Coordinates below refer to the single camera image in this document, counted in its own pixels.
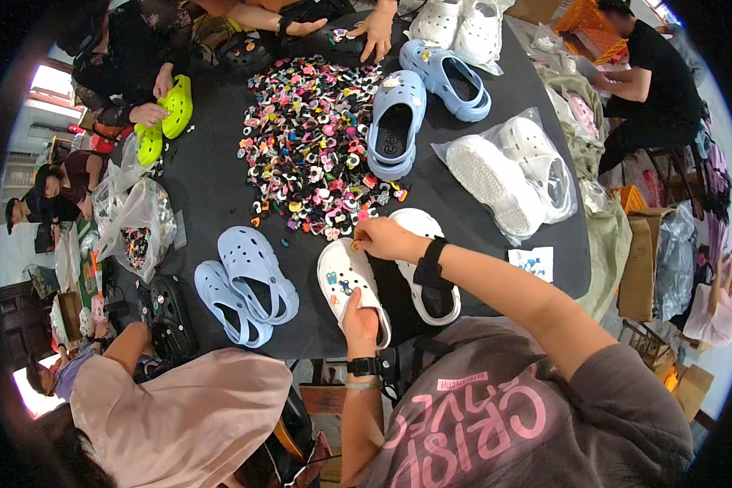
hair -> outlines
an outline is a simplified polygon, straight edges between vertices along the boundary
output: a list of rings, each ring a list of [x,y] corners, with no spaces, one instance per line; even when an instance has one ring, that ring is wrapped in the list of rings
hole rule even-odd
[[[20,201],[18,198],[12,198],[9,203],[5,204],[5,225],[9,229],[9,235],[11,230],[14,229],[14,224],[11,222],[11,217],[14,214],[14,203]]]
[[[46,195],[46,179],[49,176],[54,176],[60,181],[65,178],[65,174],[63,174],[58,164],[45,164],[38,168],[38,171],[35,173],[35,191],[39,195],[39,198],[44,198]]]
[[[54,448],[65,460],[68,472],[78,486],[117,488],[114,478],[93,459],[93,456],[97,457],[97,454],[83,430],[71,425],[55,441]]]
[[[31,354],[27,359],[27,383],[41,395],[48,395],[48,392],[44,390],[44,384],[40,380],[40,369],[39,364],[35,360],[35,355]]]
[[[621,17],[634,17],[634,12],[629,8],[631,0],[599,0],[596,7],[604,13],[616,13]]]

bracelet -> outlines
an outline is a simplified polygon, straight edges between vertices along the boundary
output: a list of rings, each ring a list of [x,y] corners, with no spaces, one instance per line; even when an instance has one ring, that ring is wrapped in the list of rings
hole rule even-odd
[[[371,381],[365,383],[345,383],[348,390],[378,390],[382,386],[382,380],[379,376],[375,376]]]

pink lettering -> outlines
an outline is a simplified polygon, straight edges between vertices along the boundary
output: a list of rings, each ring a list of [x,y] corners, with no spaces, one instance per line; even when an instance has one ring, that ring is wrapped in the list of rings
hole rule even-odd
[[[477,440],[477,452],[480,454],[480,458],[483,461],[502,454],[510,447],[510,436],[508,435],[507,429],[504,427],[504,421],[502,420],[501,415],[499,415],[499,411],[492,402],[488,402],[488,405],[486,405],[486,411],[488,412],[487,418],[482,419],[478,423],[469,425],[466,429],[469,433],[480,429],[480,435]],[[499,438],[499,445],[491,449],[488,447],[488,438],[494,432],[496,432]]]
[[[486,387],[486,390],[488,390],[488,397],[475,405],[475,402],[472,399],[472,390],[472,385],[466,385],[466,390],[464,391],[464,406],[466,407],[467,412],[473,414],[482,412],[482,409],[486,407],[486,403],[497,395],[497,390],[493,386],[488,385]]]
[[[434,399],[431,398],[430,395],[412,396],[412,403],[422,403],[425,404],[425,407],[423,408],[423,420],[421,420],[419,423],[416,422],[410,425],[409,431],[412,433],[410,437],[414,438],[425,430],[425,424],[429,421],[429,418],[431,417],[431,404],[433,402]]]
[[[431,431],[432,432],[439,432],[439,423],[442,421],[442,417],[445,415],[445,406],[450,405],[450,411],[453,413],[453,416],[458,420],[459,422],[464,420],[464,414],[461,413],[460,408],[458,407],[458,401],[456,401],[455,395],[449,393],[445,396],[445,399],[442,400],[442,404],[439,405],[439,408],[436,410],[436,415],[434,415],[434,422],[431,423]]]
[[[393,481],[390,483],[390,488],[396,488],[396,486],[399,485],[404,487],[407,485],[406,483],[399,483],[399,478],[405,470],[409,470],[410,472],[410,488],[420,488],[420,465],[418,464],[418,452],[415,450],[413,439],[410,439],[407,443],[407,451],[409,454],[403,461],[401,461],[401,464],[399,464],[396,474],[393,475]]]
[[[450,390],[457,390],[463,385],[468,385],[469,383],[474,383],[475,381],[488,381],[488,372],[483,371],[482,373],[477,373],[476,375],[467,376],[466,378],[461,379],[438,379],[436,381],[436,390],[437,391],[450,391]]]
[[[510,427],[513,428],[515,433],[524,439],[534,439],[539,434],[542,433],[542,430],[545,429],[545,422],[547,419],[547,412],[545,410],[545,404],[542,402],[542,398],[537,394],[536,391],[534,391],[532,388],[529,388],[528,386],[520,385],[515,386],[514,388],[510,388],[510,390],[502,396],[502,399],[499,401],[499,410],[505,410],[508,406],[508,401],[510,400],[510,397],[512,394],[516,393],[522,393],[529,397],[529,399],[534,404],[534,408],[537,412],[536,415],[536,421],[534,422],[534,427],[531,429],[527,429],[524,427],[524,425],[521,423],[521,419],[518,418],[517,415],[513,415],[510,417]]]
[[[401,439],[404,438],[404,434],[407,433],[407,420],[403,415],[396,415],[396,424],[399,425],[399,434],[393,437],[391,440],[386,440],[382,445],[385,449],[395,449],[399,445]]]
[[[471,461],[469,461],[469,448],[466,446],[466,437],[464,437],[464,427],[456,424],[456,446],[458,447],[458,457],[461,462],[461,469],[471,471]]]
[[[455,454],[445,449],[447,447],[447,437],[445,434],[429,434],[423,441],[425,449],[431,453],[445,458],[447,461],[447,469],[445,475],[439,481],[434,481],[431,477],[431,456],[423,459],[423,485],[428,488],[441,488],[445,486],[456,474],[458,460]]]

gray t-shirt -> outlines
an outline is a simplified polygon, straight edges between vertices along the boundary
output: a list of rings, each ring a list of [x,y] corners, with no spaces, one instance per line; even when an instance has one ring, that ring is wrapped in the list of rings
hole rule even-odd
[[[436,339],[455,350],[396,406],[361,486],[646,486],[692,459],[680,405],[628,346],[567,383],[507,318],[462,318]]]

black wristband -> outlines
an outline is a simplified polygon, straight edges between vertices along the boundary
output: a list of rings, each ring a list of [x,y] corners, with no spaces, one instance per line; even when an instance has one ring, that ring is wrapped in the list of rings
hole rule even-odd
[[[376,357],[356,357],[347,362],[347,372],[355,376],[372,376],[379,374],[379,363]]]
[[[412,281],[422,287],[436,290],[451,290],[453,284],[442,278],[442,266],[439,265],[439,256],[447,246],[447,239],[435,237],[425,250],[425,256],[418,259],[418,268],[415,269]]]
[[[287,28],[290,27],[290,25],[296,21],[296,18],[292,15],[283,15],[281,19],[279,19],[279,34],[280,36],[286,36],[287,35]]]

